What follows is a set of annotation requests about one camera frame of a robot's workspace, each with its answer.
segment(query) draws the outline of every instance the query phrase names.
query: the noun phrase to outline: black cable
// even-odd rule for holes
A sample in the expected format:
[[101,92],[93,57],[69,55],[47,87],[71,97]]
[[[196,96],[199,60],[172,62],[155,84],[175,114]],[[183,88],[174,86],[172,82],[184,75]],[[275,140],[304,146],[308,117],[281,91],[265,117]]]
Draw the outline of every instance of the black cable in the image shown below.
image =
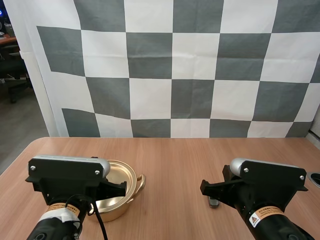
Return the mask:
[[309,129],[308,131],[312,136],[314,136],[314,138],[316,138],[318,141],[320,141],[320,136],[318,136],[317,134],[315,134],[311,129]]
[[[106,228],[105,228],[105,225],[101,219],[101,216],[100,216],[100,213],[99,213],[99,210],[98,210],[98,207],[97,207],[97,203],[96,203],[96,200],[95,199],[92,199],[91,197],[88,197],[88,196],[85,196],[85,195],[82,195],[82,194],[75,194],[75,195],[72,195],[71,197],[68,198],[68,200],[65,202],[65,208],[68,206],[69,202],[71,199],[78,199],[78,200],[83,200],[83,201],[86,201],[88,203],[88,211],[87,211],[87,214],[88,216],[91,216],[93,214],[96,215],[96,218],[98,219],[98,222],[100,224],[100,228],[101,228],[101,231],[102,231],[102,234],[103,234],[103,239],[104,240],[108,240],[108,237],[107,237],[107,232],[106,232]],[[90,213],[91,211],[91,204],[93,205],[93,212]],[[77,232],[78,235],[80,235],[81,231],[82,231],[82,223],[80,222],[80,226],[79,226],[79,231]]]
[[105,228],[105,225],[104,225],[104,223],[103,223],[103,221],[101,219],[101,216],[100,216],[96,201],[93,201],[92,205],[93,205],[93,211],[95,212],[96,218],[98,219],[98,222],[100,224],[100,228],[101,228],[101,231],[102,231],[102,234],[103,234],[103,238],[104,238],[104,240],[108,240],[106,228]]

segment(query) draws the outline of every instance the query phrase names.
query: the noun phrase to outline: desk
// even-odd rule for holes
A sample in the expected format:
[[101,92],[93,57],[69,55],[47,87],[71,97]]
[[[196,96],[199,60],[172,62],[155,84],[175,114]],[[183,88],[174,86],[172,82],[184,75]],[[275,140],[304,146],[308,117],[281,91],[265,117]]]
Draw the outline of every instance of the desk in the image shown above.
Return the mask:
[[13,43],[16,41],[17,41],[17,38],[15,36],[10,37],[9,35],[6,34],[4,38],[0,38],[0,45],[5,45],[5,44]]
[[[307,139],[270,138],[40,138],[0,176],[0,239],[24,240],[47,209],[34,192],[28,161],[35,155],[116,159],[128,163],[146,186],[122,217],[105,223],[110,240],[253,240],[238,212],[208,206],[202,179],[222,182],[222,169],[236,157],[297,165],[320,171],[320,151]],[[285,213],[320,239],[320,189],[309,179]],[[99,224],[86,219],[80,240],[103,239]]]

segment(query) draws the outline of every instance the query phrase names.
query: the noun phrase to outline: yellow warning triangle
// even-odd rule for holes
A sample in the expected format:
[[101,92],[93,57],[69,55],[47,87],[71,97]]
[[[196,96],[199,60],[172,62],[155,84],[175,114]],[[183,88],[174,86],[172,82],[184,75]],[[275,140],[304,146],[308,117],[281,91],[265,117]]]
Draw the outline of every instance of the yellow warning triangle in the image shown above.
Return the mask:
[[252,217],[252,222],[255,223],[258,219],[255,217]]

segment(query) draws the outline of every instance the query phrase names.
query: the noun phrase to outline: warning label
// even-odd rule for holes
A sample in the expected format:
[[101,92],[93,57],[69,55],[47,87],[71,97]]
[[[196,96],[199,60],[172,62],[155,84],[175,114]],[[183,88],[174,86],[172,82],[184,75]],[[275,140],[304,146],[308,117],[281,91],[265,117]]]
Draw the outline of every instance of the warning label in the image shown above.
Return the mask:
[[280,208],[276,206],[265,206],[255,211],[255,213],[250,216],[249,222],[255,228],[262,219],[276,214],[285,215]]
[[[62,203],[62,202],[55,203],[55,204],[50,205],[46,212],[49,212],[51,210],[56,210],[56,209],[62,209],[65,206],[66,206],[66,204]],[[69,209],[71,212],[73,212],[76,216],[78,216],[80,213],[80,210],[71,204],[68,204],[68,206],[66,208]]]
[[258,219],[255,217],[252,217],[252,222],[255,223]]

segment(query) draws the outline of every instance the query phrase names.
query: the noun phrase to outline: office chair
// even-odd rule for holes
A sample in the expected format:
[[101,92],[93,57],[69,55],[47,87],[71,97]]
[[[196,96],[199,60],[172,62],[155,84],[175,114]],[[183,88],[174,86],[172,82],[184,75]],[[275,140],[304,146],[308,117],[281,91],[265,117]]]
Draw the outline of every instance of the office chair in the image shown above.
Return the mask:
[[26,75],[26,80],[23,80],[23,83],[8,86],[8,93],[11,103],[17,102],[17,96],[20,92],[27,88],[33,87],[27,74],[25,62],[22,59],[9,59],[0,61],[0,78],[7,78],[8,75],[10,75],[13,76],[14,79],[19,80],[21,74]]

